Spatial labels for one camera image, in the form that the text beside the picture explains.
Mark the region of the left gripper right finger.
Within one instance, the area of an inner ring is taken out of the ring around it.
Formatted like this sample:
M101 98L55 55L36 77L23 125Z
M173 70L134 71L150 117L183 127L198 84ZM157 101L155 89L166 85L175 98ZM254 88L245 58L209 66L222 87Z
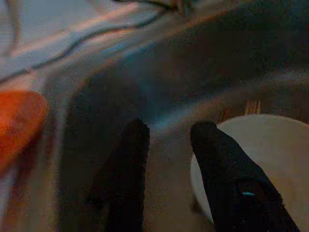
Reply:
M213 122L190 132L218 232L297 232L283 199L262 168Z

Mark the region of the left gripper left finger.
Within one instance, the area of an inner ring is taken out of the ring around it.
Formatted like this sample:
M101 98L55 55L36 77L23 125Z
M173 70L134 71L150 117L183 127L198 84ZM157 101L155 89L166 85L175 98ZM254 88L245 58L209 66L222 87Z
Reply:
M87 197L105 232L143 230L144 191L150 129L139 118L123 129Z

